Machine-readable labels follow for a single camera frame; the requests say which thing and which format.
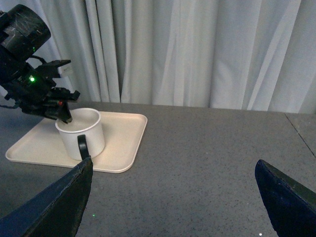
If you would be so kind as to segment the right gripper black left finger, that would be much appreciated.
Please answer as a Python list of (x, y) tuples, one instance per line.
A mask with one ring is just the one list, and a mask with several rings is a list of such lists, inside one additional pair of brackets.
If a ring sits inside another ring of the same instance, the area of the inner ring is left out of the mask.
[(0, 220), (2, 237), (74, 237), (89, 198), (93, 163), (86, 158)]

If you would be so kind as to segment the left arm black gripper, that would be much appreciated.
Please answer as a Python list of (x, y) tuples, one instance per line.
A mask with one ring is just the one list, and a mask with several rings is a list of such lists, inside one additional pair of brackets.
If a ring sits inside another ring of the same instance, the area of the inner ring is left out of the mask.
[(6, 99), (15, 101), (14, 107), (22, 112), (68, 124), (72, 115), (68, 103), (78, 100), (80, 93), (66, 88), (56, 87), (53, 79), (45, 79), (36, 74), (26, 74), (12, 81), (2, 83), (7, 91)]

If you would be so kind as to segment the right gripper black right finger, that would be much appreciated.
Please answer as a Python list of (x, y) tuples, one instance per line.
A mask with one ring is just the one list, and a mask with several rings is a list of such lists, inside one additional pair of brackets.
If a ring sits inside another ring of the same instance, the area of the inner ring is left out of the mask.
[(316, 194), (264, 160), (255, 179), (273, 229), (279, 237), (316, 235)]

